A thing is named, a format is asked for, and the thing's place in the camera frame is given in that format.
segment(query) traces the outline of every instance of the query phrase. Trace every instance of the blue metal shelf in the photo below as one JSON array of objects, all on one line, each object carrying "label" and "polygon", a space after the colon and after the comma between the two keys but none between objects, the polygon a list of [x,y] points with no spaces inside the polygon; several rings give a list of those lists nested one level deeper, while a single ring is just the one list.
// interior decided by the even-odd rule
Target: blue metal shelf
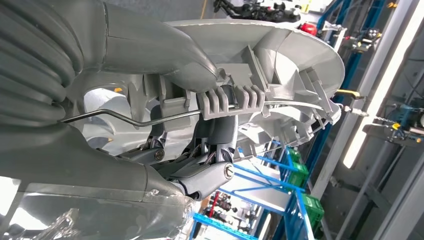
[{"label": "blue metal shelf", "polygon": [[[280,143],[277,141],[273,141],[273,144],[279,145]],[[235,196],[247,202],[257,204],[258,206],[263,207],[264,209],[277,213],[282,216],[281,225],[278,226],[276,235],[281,238],[282,235],[286,235],[287,240],[314,240],[314,235],[312,232],[311,224],[309,222],[308,214],[306,212],[305,204],[302,200],[302,193],[305,192],[303,188],[297,187],[286,181],[289,179],[290,173],[299,171],[297,168],[293,167],[293,162],[290,157],[288,148],[285,148],[285,151],[281,151],[281,155],[278,157],[279,161],[274,161],[273,159],[267,158],[268,155],[265,156],[257,156],[258,159],[261,159],[267,163],[271,163],[273,165],[278,166],[280,169],[281,179],[277,179],[268,175],[264,175],[258,168],[257,171],[242,167],[240,165],[234,164],[234,167],[238,170],[235,173],[237,177],[244,178],[256,184],[262,185],[259,187],[251,187],[251,188],[242,188],[236,189],[233,191],[228,191],[220,188],[219,191],[224,192],[226,194]],[[242,172],[246,172],[264,179],[264,181],[254,179],[250,176],[246,176],[242,174]],[[238,192],[246,192],[246,191],[254,191],[259,189],[274,189],[286,194],[290,195],[287,206],[284,211],[275,209],[271,206],[263,204],[261,202],[254,201],[245,196],[238,194]],[[206,216],[196,213],[194,215],[194,225],[190,234],[190,240],[193,239],[193,234],[195,230],[196,223],[202,223],[208,226],[212,226],[216,229],[222,230],[230,235],[244,240],[257,240],[256,237],[247,235],[240,231],[234,230],[226,225],[223,225],[221,222],[210,219]]]},{"label": "blue metal shelf", "polygon": [[231,227],[226,226],[226,225],[222,224],[221,222],[219,222],[215,219],[211,219],[211,218],[204,216],[202,214],[199,214],[199,213],[195,213],[194,216],[193,216],[193,219],[194,219],[194,223],[193,223],[193,229],[191,230],[191,233],[190,233],[190,239],[193,239],[193,235],[195,233],[196,223],[201,223],[201,224],[204,224],[204,225],[214,227],[218,230],[224,231],[224,232],[226,232],[226,233],[230,234],[231,236],[234,236],[238,239],[258,240],[254,236],[247,235],[246,233],[243,233],[241,231],[234,230]]},{"label": "blue metal shelf", "polygon": [[296,190],[288,201],[284,213],[285,235],[288,240],[314,240],[311,223],[300,191]]}]

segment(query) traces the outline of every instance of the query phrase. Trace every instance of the clear plastic wrap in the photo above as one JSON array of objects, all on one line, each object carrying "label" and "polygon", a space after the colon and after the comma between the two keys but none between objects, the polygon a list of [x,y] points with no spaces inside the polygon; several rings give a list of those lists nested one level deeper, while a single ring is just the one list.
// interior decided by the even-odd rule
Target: clear plastic wrap
[{"label": "clear plastic wrap", "polygon": [[156,189],[30,184],[18,194],[22,198],[9,210],[13,216],[0,240],[168,240],[180,233],[195,207],[183,194],[161,195]]}]

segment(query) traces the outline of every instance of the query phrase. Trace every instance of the screw head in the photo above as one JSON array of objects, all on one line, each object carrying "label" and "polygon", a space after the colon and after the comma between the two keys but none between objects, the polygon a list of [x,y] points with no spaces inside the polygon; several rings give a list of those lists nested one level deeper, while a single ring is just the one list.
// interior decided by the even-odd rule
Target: screw head
[{"label": "screw head", "polygon": [[160,161],[164,159],[164,157],[165,157],[165,152],[163,149],[159,149],[158,151],[154,153],[154,159],[156,159],[156,161]]},{"label": "screw head", "polygon": [[232,179],[234,176],[234,166],[231,163],[228,163],[224,167],[224,176],[227,179]]}]

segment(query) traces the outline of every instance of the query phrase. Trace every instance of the industrial machine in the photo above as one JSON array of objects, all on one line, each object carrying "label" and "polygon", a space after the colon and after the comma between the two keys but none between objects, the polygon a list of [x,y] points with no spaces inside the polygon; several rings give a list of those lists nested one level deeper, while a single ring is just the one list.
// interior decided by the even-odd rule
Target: industrial machine
[{"label": "industrial machine", "polygon": [[370,48],[374,48],[381,36],[382,34],[378,28],[371,27],[360,31],[357,36],[346,36],[343,44],[354,52],[364,53]]},{"label": "industrial machine", "polygon": [[[0,4],[2,239],[172,238],[193,201],[232,179],[239,125],[297,146],[341,115],[329,98],[343,63],[300,30],[164,24],[98,0]],[[99,88],[121,89],[129,112],[87,111]],[[148,136],[119,154],[84,137],[120,124]],[[192,126],[164,160],[169,133]]]},{"label": "industrial machine", "polygon": [[214,12],[222,9],[232,19],[259,20],[273,23],[295,23],[301,20],[300,5],[292,1],[252,1],[234,6],[229,0],[215,0]]},{"label": "industrial machine", "polygon": [[424,108],[406,104],[392,106],[381,124],[364,127],[367,134],[391,143],[417,147],[424,140]]}]

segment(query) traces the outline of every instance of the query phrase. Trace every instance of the green bin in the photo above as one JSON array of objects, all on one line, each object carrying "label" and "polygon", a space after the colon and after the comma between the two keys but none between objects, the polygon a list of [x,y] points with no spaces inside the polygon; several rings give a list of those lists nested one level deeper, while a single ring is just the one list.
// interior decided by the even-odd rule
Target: green bin
[{"label": "green bin", "polygon": [[297,150],[294,150],[293,148],[289,147],[288,154],[290,154],[290,158],[291,158],[291,161],[293,161],[293,163],[298,163],[298,164],[301,163],[300,161],[301,154]]},{"label": "green bin", "polygon": [[288,178],[288,183],[289,184],[293,184],[297,187],[303,187],[305,181],[308,178],[308,169],[306,168],[305,165],[297,163],[297,162],[293,162],[293,167],[298,169],[299,171],[297,172],[291,172],[290,173],[290,177]]},{"label": "green bin", "polygon": [[323,206],[321,206],[320,200],[311,195],[302,193],[302,199],[312,231],[315,231],[320,226],[321,219],[324,216]]}]

